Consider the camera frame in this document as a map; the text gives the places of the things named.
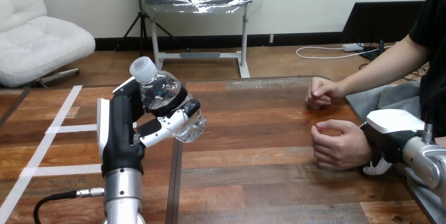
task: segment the white chair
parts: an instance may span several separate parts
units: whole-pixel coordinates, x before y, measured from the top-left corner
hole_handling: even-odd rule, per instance
[[[0,83],[18,87],[78,73],[44,75],[88,56],[93,36],[77,25],[47,16],[43,0],[0,0]]]

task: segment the white bottle cap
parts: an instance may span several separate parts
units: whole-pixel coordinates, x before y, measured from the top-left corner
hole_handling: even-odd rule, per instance
[[[156,66],[148,57],[140,57],[130,65],[130,73],[139,83],[147,83],[156,76]]]

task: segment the black t-shirt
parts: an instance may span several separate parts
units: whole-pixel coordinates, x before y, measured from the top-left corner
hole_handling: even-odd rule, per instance
[[[420,86],[421,118],[424,120],[432,96],[446,86],[446,0],[426,0],[409,36],[429,49],[430,66]],[[443,94],[437,99],[432,115],[437,137],[446,136],[446,93]]]

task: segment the fist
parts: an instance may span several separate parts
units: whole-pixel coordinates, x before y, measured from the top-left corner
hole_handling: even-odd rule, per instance
[[[341,101],[344,96],[345,94],[338,83],[315,77],[308,87],[305,102],[310,108],[320,109]]]
[[[339,136],[324,135],[324,130],[336,130]],[[314,156],[320,167],[349,169],[368,164],[372,149],[364,132],[350,121],[328,120],[311,128]]]

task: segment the robotic hand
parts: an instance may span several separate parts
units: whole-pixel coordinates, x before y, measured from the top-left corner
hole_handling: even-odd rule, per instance
[[[446,209],[446,149],[432,141],[432,124],[404,110],[385,109],[371,112],[361,129],[376,153],[364,173],[380,175],[405,163]]]
[[[141,160],[146,148],[168,137],[198,109],[191,99],[178,109],[137,128],[133,123],[144,114],[138,83],[130,79],[115,89],[111,100],[98,100],[98,145],[105,181],[103,224],[143,224],[144,174]]]

